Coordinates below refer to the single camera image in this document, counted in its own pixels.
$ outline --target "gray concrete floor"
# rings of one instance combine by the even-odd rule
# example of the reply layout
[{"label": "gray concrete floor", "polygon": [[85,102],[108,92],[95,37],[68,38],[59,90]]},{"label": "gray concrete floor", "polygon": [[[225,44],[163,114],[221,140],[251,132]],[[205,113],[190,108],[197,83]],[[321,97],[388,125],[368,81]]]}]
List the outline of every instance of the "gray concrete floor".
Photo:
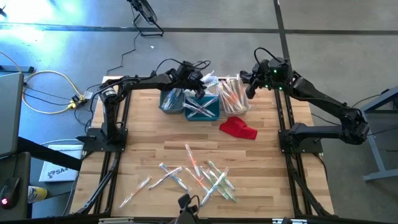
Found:
[{"label": "gray concrete floor", "polygon": [[[7,5],[7,22],[126,27],[131,26],[132,21],[131,10],[125,0],[48,0],[18,4],[21,2],[30,1],[13,0]],[[277,28],[272,0],[149,2],[158,15],[159,24],[164,27]],[[288,29],[397,29],[398,2],[393,0],[280,0],[280,5]],[[21,12],[32,12],[34,9],[40,9],[41,14],[20,16]],[[121,54],[132,48],[135,34],[55,32],[31,28],[0,30],[0,50],[19,65],[65,73],[80,91],[84,91],[88,86],[99,83],[107,69],[119,65]],[[349,105],[398,84],[398,41],[395,35],[288,35],[287,42],[294,69],[319,90]],[[282,55],[278,34],[174,32],[166,33],[163,38],[139,37],[137,50],[125,56],[124,67],[112,71],[110,75],[148,75],[167,57],[208,59],[212,61],[208,70],[216,70],[217,75],[235,74],[242,69],[251,69],[254,65],[252,51],[258,46]],[[0,64],[3,63],[9,64],[6,59],[0,58]],[[166,63],[163,68],[166,70],[170,66],[174,65]],[[69,97],[73,94],[68,83],[56,75],[35,77],[32,83],[36,89],[58,95]],[[29,102],[43,110],[59,109],[32,99]],[[336,121],[314,106],[312,112]],[[79,115],[81,120],[89,116],[84,110],[79,111]],[[318,118],[314,121],[316,125],[326,125]],[[22,106],[20,136],[24,138],[44,142],[70,139],[79,134],[83,134],[83,126],[75,121],[73,111],[44,115]],[[396,134],[382,135],[394,137]],[[389,139],[382,141],[381,149],[394,148],[396,141]],[[325,139],[322,145],[335,213],[345,218],[398,222],[398,178],[367,184],[362,180],[363,175],[376,171],[369,144],[350,146]],[[398,153],[384,150],[382,154],[390,168],[397,167]],[[41,165],[41,161],[32,161],[32,176],[41,171]],[[47,188],[67,191],[70,183],[48,185]],[[66,200],[67,195],[61,195],[36,203],[34,217],[60,215]]]}]

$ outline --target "yellow cable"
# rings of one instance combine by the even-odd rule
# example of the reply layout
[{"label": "yellow cable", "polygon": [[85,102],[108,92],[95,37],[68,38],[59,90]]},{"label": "yellow cable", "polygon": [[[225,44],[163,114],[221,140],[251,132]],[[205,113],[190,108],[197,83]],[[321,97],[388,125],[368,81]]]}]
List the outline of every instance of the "yellow cable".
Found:
[{"label": "yellow cable", "polygon": [[[6,54],[4,54],[3,52],[0,52],[0,54],[4,55],[4,56],[7,57],[12,63],[14,63],[14,65],[17,67],[19,73],[22,73],[22,72],[21,72],[21,69],[20,69],[19,66],[18,66],[18,64],[17,64],[12,58],[8,57],[8,56],[7,56]],[[24,81],[27,83],[33,76],[38,75],[38,74],[41,74],[41,73],[55,73],[55,74],[57,74],[57,75],[61,75],[62,77],[66,78],[66,79],[68,80],[68,82],[71,84],[71,86],[73,87],[73,89],[76,91],[76,93],[79,95],[79,99],[80,99],[80,100],[83,100],[83,99],[84,99],[83,95],[79,93],[79,91],[77,90],[76,86],[72,83],[72,81],[71,81],[66,75],[64,75],[64,74],[62,74],[62,73],[60,73],[60,72],[51,71],[51,70],[39,71],[39,72],[35,72],[35,73],[29,75],[28,77],[24,78]],[[40,111],[40,110],[37,110],[37,109],[31,107],[31,106],[26,102],[26,100],[25,100],[25,94],[23,94],[23,93],[25,93],[25,89],[24,89],[23,92],[22,92],[22,101],[25,103],[25,105],[26,105],[28,108],[30,108],[31,110],[36,111],[36,112],[38,112],[38,113],[43,113],[43,114],[59,114],[59,113],[65,112],[65,111],[68,110],[69,108],[73,108],[73,105],[76,105],[75,103],[71,103],[71,104],[68,105],[65,109],[63,109],[63,110],[61,110],[61,111],[55,111],[55,112]]]}]

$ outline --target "blue container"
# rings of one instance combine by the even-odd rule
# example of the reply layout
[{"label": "blue container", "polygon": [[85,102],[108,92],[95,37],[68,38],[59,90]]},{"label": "blue container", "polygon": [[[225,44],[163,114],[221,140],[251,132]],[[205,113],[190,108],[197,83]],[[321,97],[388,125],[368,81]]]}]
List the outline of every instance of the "blue container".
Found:
[{"label": "blue container", "polygon": [[177,102],[175,102],[175,104],[171,107],[171,109],[163,110],[162,103],[169,93],[170,93],[170,91],[161,91],[160,92],[159,109],[161,109],[165,114],[180,114],[180,113],[182,113],[184,111],[184,107],[182,106],[182,103],[184,102],[184,99],[185,99],[184,93],[180,94],[180,96],[177,99]]},{"label": "blue container", "polygon": [[220,102],[218,101],[218,97],[217,96],[204,96],[202,99],[198,100],[193,96],[188,96],[190,98],[192,98],[193,100],[195,100],[196,102],[198,102],[198,104],[203,105],[205,104],[207,101],[210,101],[213,98],[217,98],[217,101],[215,101],[214,103],[210,104],[208,107],[206,107],[206,109],[210,110],[211,112],[213,112],[216,116],[214,118],[209,118],[201,113],[196,113],[195,115],[193,115],[191,118],[188,118],[188,115],[190,113],[192,113],[192,110],[188,109],[188,108],[184,108],[184,114],[185,114],[185,118],[189,121],[216,121],[220,118]]}]

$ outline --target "red cloth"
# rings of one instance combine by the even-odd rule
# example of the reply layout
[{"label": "red cloth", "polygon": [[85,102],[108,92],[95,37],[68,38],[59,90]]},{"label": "red cloth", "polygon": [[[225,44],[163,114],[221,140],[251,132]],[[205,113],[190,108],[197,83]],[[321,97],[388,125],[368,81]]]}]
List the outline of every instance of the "red cloth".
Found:
[{"label": "red cloth", "polygon": [[256,139],[257,130],[249,128],[248,125],[238,117],[229,117],[225,123],[220,125],[220,130],[237,138]]}]

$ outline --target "wooden tabletop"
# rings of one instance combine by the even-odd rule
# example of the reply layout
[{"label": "wooden tabletop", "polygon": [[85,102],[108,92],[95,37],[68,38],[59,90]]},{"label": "wooden tabletop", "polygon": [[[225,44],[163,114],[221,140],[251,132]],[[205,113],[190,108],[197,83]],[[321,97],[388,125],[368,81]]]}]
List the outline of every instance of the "wooden tabletop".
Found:
[{"label": "wooden tabletop", "polygon": [[[249,100],[251,109],[241,117],[249,127],[258,130],[256,140],[234,138],[220,131],[220,124],[226,121],[223,113],[220,120],[215,122],[189,122],[183,114],[164,114],[158,109],[159,95],[159,90],[137,90],[132,93],[127,119],[129,137],[119,166],[113,217],[178,216],[177,200],[185,193],[181,186],[172,179],[166,179],[152,190],[147,187],[165,174],[159,168],[162,162],[169,169],[178,166],[192,168],[184,146],[186,143],[190,145],[199,165],[207,167],[204,161],[212,160],[220,170],[228,166],[228,179],[236,188],[233,193],[237,203],[225,200],[219,192],[215,192],[200,209],[199,217],[294,216],[285,158],[279,149],[279,120],[273,91],[258,90],[254,99]],[[292,99],[292,107],[296,122],[313,125],[307,102]],[[102,103],[98,101],[94,127],[100,127],[103,122],[102,108]],[[83,161],[71,212],[81,208],[97,188],[103,157],[103,152],[94,152]],[[333,213],[322,164],[314,155],[303,154],[302,157],[309,189],[326,210]],[[153,177],[150,184],[126,206],[119,208],[123,200],[148,175]],[[201,199],[204,197],[204,191],[184,170],[178,177],[191,188],[190,195],[197,194]],[[203,183],[208,188],[211,187],[207,180],[203,180]],[[107,192],[108,187],[105,189],[102,210]],[[303,204],[301,192],[299,195],[300,204]]]}]

